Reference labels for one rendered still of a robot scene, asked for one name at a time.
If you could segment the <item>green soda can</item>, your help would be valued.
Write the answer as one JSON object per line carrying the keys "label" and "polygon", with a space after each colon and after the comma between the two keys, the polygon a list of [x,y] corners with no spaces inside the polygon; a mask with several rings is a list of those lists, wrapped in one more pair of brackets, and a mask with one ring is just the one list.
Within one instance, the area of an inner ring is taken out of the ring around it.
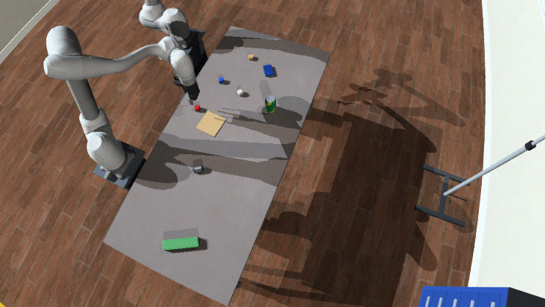
{"label": "green soda can", "polygon": [[268,113],[274,113],[276,111],[276,98],[273,95],[269,95],[265,98],[265,107]]}

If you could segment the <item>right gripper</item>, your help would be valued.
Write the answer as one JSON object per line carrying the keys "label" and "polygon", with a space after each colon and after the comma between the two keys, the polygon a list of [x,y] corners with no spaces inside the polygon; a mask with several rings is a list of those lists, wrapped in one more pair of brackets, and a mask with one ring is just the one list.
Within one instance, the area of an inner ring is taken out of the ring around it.
{"label": "right gripper", "polygon": [[189,98],[187,100],[189,101],[190,105],[194,105],[193,101],[197,100],[199,92],[200,92],[200,90],[198,88],[198,84],[196,82],[195,72],[194,72],[194,76],[189,80],[186,80],[186,81],[179,80],[180,78],[177,77],[177,76],[174,76],[174,79],[175,79],[174,84],[176,86],[185,88],[185,90],[188,92],[188,96],[189,96]]}

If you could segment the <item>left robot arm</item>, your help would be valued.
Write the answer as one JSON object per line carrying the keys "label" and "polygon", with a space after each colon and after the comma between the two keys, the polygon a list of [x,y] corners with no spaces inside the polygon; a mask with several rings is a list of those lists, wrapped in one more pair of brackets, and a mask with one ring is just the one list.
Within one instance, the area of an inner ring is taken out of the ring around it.
{"label": "left robot arm", "polygon": [[190,31],[187,19],[179,8],[171,7],[166,10],[159,0],[145,0],[140,12],[140,22],[149,29],[174,37],[184,49],[187,49],[197,35],[197,32]]}

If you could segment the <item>green rectangular box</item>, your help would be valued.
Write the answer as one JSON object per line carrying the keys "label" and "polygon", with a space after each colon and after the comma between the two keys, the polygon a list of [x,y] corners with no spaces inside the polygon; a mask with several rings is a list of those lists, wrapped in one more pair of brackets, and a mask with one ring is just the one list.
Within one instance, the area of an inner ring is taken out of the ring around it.
{"label": "green rectangular box", "polygon": [[197,236],[178,238],[178,239],[166,239],[162,241],[163,250],[180,250],[187,248],[199,248],[200,239]]}

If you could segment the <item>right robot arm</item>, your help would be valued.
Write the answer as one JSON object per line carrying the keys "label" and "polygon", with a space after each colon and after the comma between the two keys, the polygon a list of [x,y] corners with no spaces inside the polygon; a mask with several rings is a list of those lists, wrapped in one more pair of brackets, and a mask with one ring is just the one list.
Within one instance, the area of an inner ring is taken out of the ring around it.
{"label": "right robot arm", "polygon": [[122,179],[135,154],[119,146],[105,111],[95,102],[87,79],[126,71],[154,55],[169,62],[177,77],[186,81],[194,76],[189,54],[177,39],[167,36],[158,44],[144,46],[119,59],[83,55],[75,32],[66,26],[51,29],[46,46],[49,56],[43,63],[44,70],[51,78],[68,80],[66,82],[81,112],[79,119],[88,140],[90,157],[100,164],[101,170],[106,171],[104,178],[108,180],[113,174]]}

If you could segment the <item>beige flat mat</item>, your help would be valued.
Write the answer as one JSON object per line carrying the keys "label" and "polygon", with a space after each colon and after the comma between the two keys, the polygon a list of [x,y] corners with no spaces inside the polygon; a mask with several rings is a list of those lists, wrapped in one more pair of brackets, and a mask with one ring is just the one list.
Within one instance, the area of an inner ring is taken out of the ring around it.
{"label": "beige flat mat", "polygon": [[225,118],[207,111],[196,128],[214,137],[225,120]]}

